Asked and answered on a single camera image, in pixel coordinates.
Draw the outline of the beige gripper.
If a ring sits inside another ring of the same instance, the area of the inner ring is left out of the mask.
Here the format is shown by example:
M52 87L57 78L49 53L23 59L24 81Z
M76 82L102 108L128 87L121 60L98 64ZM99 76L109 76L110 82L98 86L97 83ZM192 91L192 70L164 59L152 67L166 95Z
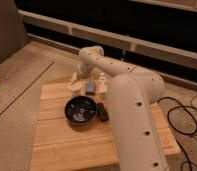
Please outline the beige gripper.
M78 78L79 79L89 78L91 71L92 71L92 67L89 64L79 63L76 72L74 72L70 78L69 84L74 84L78 80Z

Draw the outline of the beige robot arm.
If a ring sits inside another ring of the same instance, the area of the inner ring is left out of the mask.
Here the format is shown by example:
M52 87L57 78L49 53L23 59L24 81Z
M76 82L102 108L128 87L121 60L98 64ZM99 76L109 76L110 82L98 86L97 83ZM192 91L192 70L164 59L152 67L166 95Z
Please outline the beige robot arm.
M95 68L111 76L107 102L121 171L170 171L151 111L164 91L162 77L106 57L100 46L82 48L78 56L79 78L89 77Z

